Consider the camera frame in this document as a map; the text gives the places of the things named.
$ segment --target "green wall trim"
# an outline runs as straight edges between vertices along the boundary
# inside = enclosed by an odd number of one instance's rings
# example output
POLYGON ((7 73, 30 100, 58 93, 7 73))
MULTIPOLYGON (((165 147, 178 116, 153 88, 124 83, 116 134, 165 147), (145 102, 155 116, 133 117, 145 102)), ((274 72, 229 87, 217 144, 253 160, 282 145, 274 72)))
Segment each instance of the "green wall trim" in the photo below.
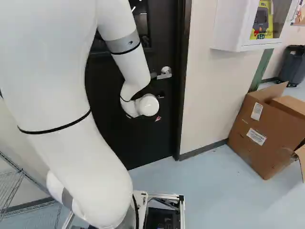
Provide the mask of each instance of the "green wall trim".
POLYGON ((256 69, 254 78, 252 80, 249 92, 254 92, 258 89, 259 84, 262 81, 262 78, 264 76, 264 73, 266 71, 266 68, 268 66, 268 63, 270 61, 270 58, 272 56, 274 49, 265 49, 264 53, 262 55, 261 61, 258 64, 258 67, 256 69))

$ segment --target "white wall cabinet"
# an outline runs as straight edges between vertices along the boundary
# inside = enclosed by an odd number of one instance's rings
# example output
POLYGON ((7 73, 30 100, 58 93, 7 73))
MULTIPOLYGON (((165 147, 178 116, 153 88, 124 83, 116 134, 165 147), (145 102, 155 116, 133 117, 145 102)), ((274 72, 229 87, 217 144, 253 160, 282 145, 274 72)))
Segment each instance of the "white wall cabinet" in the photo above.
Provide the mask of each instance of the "white wall cabinet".
POLYGON ((298 0, 218 0, 211 48, 241 52, 282 43, 298 0))

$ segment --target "beige wall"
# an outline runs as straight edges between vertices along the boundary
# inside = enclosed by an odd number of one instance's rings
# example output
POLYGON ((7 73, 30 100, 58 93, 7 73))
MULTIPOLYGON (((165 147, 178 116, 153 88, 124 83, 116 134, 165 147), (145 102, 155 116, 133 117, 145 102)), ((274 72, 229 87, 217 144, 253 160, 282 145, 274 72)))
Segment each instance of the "beige wall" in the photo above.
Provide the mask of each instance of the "beige wall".
POLYGON ((270 62, 264 73, 263 79, 277 77, 280 71, 281 60, 283 51, 286 46, 290 44, 305 44, 305 27, 303 26, 290 26, 287 25, 286 36, 283 45, 274 49, 270 62))
MULTIPOLYGON (((18 130, 14 118, 2 99, 0 99, 0 151, 23 168, 31 177, 45 185, 48 168, 36 155, 34 148, 25 136, 18 130)), ((11 167, 0 159, 0 173, 8 169, 11 167)), ((12 205, 31 202, 47 196, 27 179, 24 179, 12 205)))
POLYGON ((228 137, 263 54, 209 48, 216 3, 192 4, 181 154, 228 137))

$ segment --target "gray trash bin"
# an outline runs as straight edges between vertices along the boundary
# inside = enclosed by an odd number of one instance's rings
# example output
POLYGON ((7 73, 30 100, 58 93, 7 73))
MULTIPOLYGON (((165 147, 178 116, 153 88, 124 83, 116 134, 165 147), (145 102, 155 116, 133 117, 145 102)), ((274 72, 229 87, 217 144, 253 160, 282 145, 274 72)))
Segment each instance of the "gray trash bin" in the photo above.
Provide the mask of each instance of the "gray trash bin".
POLYGON ((287 87, 297 87, 305 78, 305 46, 287 46, 283 59, 284 62, 277 83, 289 81, 287 87))

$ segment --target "white label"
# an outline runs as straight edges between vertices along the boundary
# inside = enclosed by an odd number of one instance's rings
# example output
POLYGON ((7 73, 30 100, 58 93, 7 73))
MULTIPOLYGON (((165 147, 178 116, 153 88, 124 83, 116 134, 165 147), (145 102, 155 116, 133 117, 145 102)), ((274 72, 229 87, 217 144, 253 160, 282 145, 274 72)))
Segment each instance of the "white label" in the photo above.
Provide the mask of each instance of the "white label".
POLYGON ((267 139, 265 136, 261 135, 260 133, 258 133, 257 131, 255 131, 252 128, 250 128, 250 130, 248 131, 247 136, 249 138, 251 138, 257 144, 259 144, 260 146, 262 146, 264 144, 265 140, 267 139))
POLYGON ((251 114, 251 118, 259 121, 262 111, 263 111, 263 105, 261 105, 259 103, 255 103, 252 114, 251 114))

